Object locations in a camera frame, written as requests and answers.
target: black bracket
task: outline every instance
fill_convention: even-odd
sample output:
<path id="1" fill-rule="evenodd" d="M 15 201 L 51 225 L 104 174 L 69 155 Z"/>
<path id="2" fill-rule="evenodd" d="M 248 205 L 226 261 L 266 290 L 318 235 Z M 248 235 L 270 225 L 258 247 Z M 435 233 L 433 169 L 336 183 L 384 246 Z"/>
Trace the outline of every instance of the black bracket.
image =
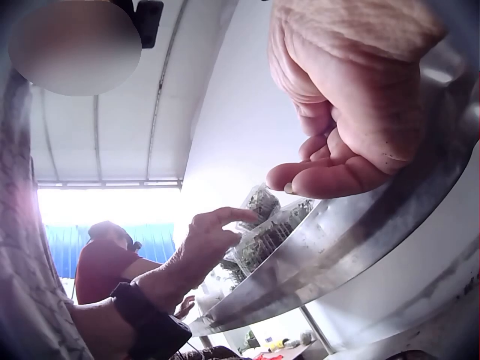
<path id="1" fill-rule="evenodd" d="M 133 8 L 132 0 L 110 0 L 127 13 L 140 35 L 142 49 L 155 46 L 158 25 L 163 12 L 163 2 L 159 0 L 141 0 L 137 10 Z"/>

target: fingernail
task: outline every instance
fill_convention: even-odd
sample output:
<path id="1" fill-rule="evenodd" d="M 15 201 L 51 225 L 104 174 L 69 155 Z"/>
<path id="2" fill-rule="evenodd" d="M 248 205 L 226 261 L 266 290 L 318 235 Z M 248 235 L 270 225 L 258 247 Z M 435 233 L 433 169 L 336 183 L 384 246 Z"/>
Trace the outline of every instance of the fingernail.
<path id="1" fill-rule="evenodd" d="M 292 194 L 292 195 L 295 195 L 295 193 L 293 192 L 293 188 L 292 188 L 292 183 L 291 182 L 288 182 L 285 187 L 283 188 L 283 191 L 285 191 L 287 194 Z"/>

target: white ceiling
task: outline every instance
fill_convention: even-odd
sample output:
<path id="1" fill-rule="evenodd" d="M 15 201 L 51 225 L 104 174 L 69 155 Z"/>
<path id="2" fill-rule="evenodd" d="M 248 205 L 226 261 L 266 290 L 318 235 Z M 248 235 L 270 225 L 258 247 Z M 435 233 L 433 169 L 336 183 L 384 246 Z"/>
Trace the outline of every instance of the white ceiling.
<path id="1" fill-rule="evenodd" d="M 118 88 L 100 94 L 97 106 L 93 96 L 61 96 L 33 86 L 36 178 L 51 182 L 182 179 L 192 122 L 237 1 L 188 1 L 158 98 L 148 174 L 158 86 L 182 1 L 164 0 L 155 47 L 142 50 L 132 76 Z"/>

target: blue corrugated wall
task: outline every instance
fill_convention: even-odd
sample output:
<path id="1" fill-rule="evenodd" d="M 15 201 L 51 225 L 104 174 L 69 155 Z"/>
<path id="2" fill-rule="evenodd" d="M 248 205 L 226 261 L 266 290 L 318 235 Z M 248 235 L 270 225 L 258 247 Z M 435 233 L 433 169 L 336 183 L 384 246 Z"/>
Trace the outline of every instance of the blue corrugated wall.
<path id="1" fill-rule="evenodd" d="M 75 277 L 80 250 L 87 243 L 89 227 L 57 227 L 46 225 L 48 244 L 60 277 Z M 142 248 L 138 254 L 148 260 L 164 263 L 175 252 L 173 224 L 154 224 L 124 227 L 133 241 Z"/>

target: person in red shirt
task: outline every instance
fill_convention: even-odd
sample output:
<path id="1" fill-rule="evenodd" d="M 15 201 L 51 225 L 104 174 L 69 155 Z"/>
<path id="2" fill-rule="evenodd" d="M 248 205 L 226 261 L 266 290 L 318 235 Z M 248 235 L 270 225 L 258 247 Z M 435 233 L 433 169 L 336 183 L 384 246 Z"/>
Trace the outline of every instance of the person in red shirt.
<path id="1" fill-rule="evenodd" d="M 130 282 L 162 264 L 140 257 L 132 249 L 133 240 L 119 225 L 104 221 L 93 225 L 90 241 L 80 251 L 75 275 L 79 305 L 102 301 L 120 282 Z M 187 296 L 175 317 L 183 319 L 194 306 L 195 296 Z"/>

